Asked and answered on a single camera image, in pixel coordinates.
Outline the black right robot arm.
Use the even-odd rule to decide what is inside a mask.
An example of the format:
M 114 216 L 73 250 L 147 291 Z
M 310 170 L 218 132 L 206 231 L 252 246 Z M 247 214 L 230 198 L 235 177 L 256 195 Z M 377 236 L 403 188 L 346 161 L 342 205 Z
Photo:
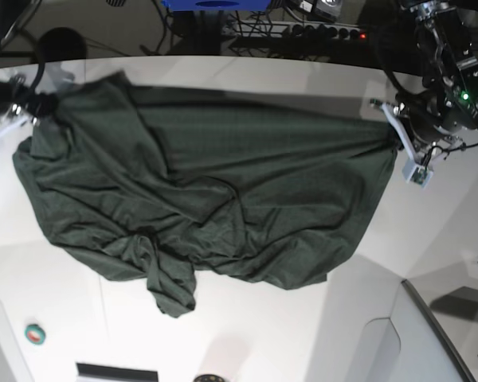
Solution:
M 37 72 L 30 84 L 21 73 L 0 81 L 0 139 L 27 123 L 36 125 L 57 108 L 56 94 L 37 92 L 45 73 L 45 58 L 35 37 L 25 29 L 40 5 L 40 1 L 0 1 L 0 56 L 7 43 L 20 36 L 30 43 L 37 60 Z

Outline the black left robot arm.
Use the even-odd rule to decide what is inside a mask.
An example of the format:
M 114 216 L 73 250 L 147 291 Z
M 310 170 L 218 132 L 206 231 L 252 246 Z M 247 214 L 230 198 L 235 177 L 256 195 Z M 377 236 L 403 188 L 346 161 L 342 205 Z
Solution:
M 472 36 L 455 1 L 398 1 L 398 16 L 374 35 L 374 52 L 395 87 L 396 102 L 372 99 L 406 150 L 402 173 L 409 183 L 426 187 L 434 166 L 450 154 L 478 147 L 466 143 L 462 131 L 478 132 L 478 59 Z M 414 46 L 422 61 L 423 91 L 405 88 L 392 69 L 386 43 Z

